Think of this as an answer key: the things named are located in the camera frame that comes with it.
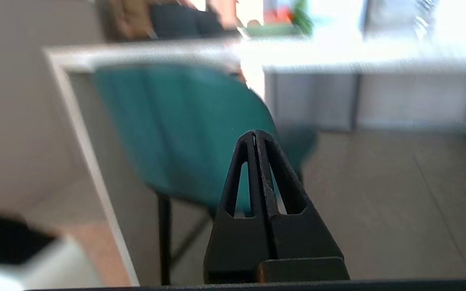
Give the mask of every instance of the person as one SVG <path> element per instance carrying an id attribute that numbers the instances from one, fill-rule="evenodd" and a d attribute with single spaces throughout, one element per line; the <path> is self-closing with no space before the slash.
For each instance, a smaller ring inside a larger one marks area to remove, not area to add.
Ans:
<path id="1" fill-rule="evenodd" d="M 110 0 L 120 36 L 128 40 L 157 38 L 150 10 L 153 5 L 183 5 L 195 8 L 189 0 Z"/>

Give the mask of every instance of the chair leg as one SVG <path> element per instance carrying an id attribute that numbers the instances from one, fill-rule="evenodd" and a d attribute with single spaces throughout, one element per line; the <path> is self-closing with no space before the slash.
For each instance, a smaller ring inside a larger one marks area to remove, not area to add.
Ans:
<path id="1" fill-rule="evenodd" d="M 159 223 L 159 262 L 161 265 L 161 285 L 170 285 L 170 260 L 172 259 L 172 206 L 170 199 L 157 195 Z"/>

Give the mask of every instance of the white object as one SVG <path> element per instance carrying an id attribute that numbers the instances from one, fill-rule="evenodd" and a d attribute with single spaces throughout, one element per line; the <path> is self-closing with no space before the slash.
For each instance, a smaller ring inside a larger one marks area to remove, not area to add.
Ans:
<path id="1" fill-rule="evenodd" d="M 68 236 L 53 241 L 26 263 L 0 264 L 0 291 L 102 286 L 83 249 Z"/>

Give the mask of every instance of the tiled floor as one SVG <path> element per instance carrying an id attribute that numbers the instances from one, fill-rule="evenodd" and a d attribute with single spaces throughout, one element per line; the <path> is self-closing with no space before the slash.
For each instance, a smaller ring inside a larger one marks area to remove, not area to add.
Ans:
<path id="1" fill-rule="evenodd" d="M 386 131 L 321 134 L 304 173 L 305 189 L 341 247 L 351 278 L 466 277 L 464 136 Z M 89 195 L 87 202 L 91 199 L 96 196 Z M 53 214 L 53 220 L 64 216 Z M 174 245 L 203 215 L 191 206 L 174 205 Z M 71 220 L 68 231 L 87 247 L 106 282 L 126 284 L 123 266 L 109 263 L 119 257 L 105 221 Z M 174 284 L 202 283 L 210 233 L 211 222 L 173 269 Z"/>

